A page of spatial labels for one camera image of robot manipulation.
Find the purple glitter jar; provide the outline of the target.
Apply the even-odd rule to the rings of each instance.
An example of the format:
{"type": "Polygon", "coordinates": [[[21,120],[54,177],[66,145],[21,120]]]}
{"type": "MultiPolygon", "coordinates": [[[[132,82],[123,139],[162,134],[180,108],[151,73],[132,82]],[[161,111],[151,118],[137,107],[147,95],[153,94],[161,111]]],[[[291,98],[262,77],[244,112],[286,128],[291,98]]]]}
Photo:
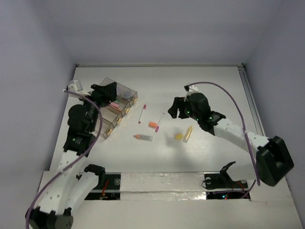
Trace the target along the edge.
{"type": "Polygon", "coordinates": [[[132,91],[123,91],[122,98],[129,101],[132,98],[132,91]]]}

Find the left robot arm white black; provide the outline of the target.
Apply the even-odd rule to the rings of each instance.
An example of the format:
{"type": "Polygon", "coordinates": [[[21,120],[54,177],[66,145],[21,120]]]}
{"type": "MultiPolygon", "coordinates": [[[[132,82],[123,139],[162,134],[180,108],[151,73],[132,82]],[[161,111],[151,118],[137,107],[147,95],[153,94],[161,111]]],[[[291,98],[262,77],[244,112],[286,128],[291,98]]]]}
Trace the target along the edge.
{"type": "Polygon", "coordinates": [[[25,215],[28,229],[72,228],[74,215],[87,195],[105,185],[104,167],[83,165],[102,131],[101,127],[96,128],[97,124],[102,124],[101,108],[117,98],[117,83],[93,84],[91,88],[91,92],[86,92],[81,83],[74,80],[64,90],[77,97],[81,104],[68,111],[69,128],[57,172],[28,208],[25,215]]]}

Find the clear highlighter orange tip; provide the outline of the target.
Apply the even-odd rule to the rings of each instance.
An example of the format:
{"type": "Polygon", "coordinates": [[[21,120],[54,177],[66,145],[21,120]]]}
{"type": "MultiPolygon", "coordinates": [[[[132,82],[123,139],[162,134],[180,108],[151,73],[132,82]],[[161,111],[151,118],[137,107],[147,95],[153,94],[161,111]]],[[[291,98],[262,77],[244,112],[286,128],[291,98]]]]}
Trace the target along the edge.
{"type": "Polygon", "coordinates": [[[134,138],[138,140],[143,140],[143,141],[153,141],[153,136],[150,135],[134,135],[134,138]]]}

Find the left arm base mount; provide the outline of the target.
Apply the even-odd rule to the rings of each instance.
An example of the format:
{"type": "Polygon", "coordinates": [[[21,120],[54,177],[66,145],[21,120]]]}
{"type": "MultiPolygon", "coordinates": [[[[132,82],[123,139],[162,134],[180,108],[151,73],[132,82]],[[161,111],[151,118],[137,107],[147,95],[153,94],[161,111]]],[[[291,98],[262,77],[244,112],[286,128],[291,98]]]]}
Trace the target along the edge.
{"type": "Polygon", "coordinates": [[[99,184],[85,200],[120,200],[121,173],[107,173],[104,184],[99,184]]]}

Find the white pen magenta cap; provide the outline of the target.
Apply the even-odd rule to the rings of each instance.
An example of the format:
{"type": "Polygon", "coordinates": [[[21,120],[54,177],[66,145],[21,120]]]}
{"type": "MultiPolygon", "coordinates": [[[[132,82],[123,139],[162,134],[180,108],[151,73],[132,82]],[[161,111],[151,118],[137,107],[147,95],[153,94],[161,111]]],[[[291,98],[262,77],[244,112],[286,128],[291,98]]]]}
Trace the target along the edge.
{"type": "Polygon", "coordinates": [[[163,117],[164,117],[164,113],[162,113],[162,115],[161,115],[161,117],[160,117],[160,119],[159,119],[159,122],[158,122],[158,124],[157,124],[156,129],[155,129],[155,132],[156,132],[156,133],[159,131],[160,125],[161,125],[162,120],[163,120],[163,117]]]}

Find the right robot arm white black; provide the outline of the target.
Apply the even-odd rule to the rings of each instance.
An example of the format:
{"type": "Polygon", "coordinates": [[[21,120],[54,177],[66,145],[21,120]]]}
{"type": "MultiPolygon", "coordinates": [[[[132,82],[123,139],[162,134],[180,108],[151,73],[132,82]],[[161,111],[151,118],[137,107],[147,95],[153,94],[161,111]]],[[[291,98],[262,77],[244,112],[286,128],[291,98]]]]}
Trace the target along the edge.
{"type": "Polygon", "coordinates": [[[256,179],[268,186],[274,187],[295,166],[282,138],[268,138],[246,131],[225,115],[213,111],[202,93],[175,97],[168,114],[173,119],[191,118],[202,130],[225,139],[249,153],[256,179]]]}

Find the white pen red cap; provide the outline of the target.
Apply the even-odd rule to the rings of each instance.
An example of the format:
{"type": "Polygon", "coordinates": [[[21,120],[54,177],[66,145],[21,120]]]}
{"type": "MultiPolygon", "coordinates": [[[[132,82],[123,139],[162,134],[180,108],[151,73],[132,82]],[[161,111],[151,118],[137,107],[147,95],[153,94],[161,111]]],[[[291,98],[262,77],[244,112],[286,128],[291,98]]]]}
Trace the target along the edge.
{"type": "Polygon", "coordinates": [[[146,104],[143,105],[143,108],[141,110],[141,114],[140,114],[140,117],[139,117],[139,120],[138,120],[138,124],[140,124],[142,122],[142,116],[143,116],[143,113],[144,111],[146,110],[146,104]]]}

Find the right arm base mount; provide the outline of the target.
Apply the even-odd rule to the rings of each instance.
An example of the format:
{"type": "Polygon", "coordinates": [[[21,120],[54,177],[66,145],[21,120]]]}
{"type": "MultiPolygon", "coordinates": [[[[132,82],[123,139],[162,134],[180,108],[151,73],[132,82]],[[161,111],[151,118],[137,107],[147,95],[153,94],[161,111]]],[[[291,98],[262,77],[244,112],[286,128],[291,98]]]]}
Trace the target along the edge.
{"type": "Polygon", "coordinates": [[[250,199],[247,181],[233,181],[227,173],[233,164],[235,161],[223,166],[219,172],[204,175],[201,186],[206,190],[206,199],[250,199]]]}

